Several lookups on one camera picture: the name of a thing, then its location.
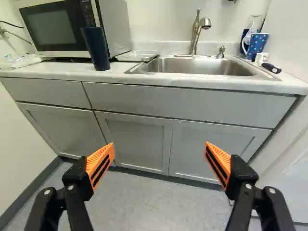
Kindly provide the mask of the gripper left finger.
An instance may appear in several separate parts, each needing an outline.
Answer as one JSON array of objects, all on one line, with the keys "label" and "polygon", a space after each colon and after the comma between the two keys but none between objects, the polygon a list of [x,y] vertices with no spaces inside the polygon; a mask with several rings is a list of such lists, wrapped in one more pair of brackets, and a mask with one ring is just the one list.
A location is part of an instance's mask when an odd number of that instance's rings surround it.
[{"label": "gripper left finger", "polygon": [[109,143],[89,156],[80,157],[62,176],[63,188],[41,190],[27,219],[26,231],[56,231],[64,211],[72,231],[93,230],[85,202],[114,161],[114,144]]}]

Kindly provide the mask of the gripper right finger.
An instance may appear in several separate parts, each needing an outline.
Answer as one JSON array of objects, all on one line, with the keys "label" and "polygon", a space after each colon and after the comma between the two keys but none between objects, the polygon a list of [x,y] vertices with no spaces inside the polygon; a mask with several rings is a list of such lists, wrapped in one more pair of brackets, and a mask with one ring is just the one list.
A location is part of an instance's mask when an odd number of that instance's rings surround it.
[{"label": "gripper right finger", "polygon": [[205,143],[205,159],[227,198],[234,202],[227,231],[246,231],[256,211],[263,231],[294,231],[295,226],[283,193],[277,188],[256,186],[259,175],[238,155]]}]

